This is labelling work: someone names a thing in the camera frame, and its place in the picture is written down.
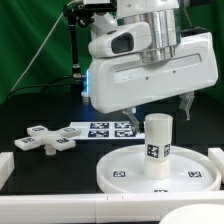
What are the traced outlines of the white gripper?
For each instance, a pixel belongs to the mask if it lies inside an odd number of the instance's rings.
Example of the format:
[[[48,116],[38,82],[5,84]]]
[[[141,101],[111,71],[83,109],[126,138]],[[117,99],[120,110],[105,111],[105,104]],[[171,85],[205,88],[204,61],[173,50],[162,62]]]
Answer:
[[[145,64],[138,53],[93,60],[89,68],[89,94],[96,110],[122,110],[133,130],[139,133],[135,106],[180,95],[179,109],[189,120],[193,91],[210,87],[217,79],[212,35],[202,33],[184,37],[175,56],[168,61]]]

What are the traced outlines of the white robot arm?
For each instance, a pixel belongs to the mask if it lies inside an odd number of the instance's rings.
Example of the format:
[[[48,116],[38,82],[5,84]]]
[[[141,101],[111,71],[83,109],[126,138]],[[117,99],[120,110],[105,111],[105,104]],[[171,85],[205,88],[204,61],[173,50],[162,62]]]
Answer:
[[[212,34],[183,37],[185,0],[117,0],[116,20],[97,17],[89,43],[88,93],[101,113],[122,111],[140,130],[138,105],[179,95],[188,111],[194,92],[218,79]]]

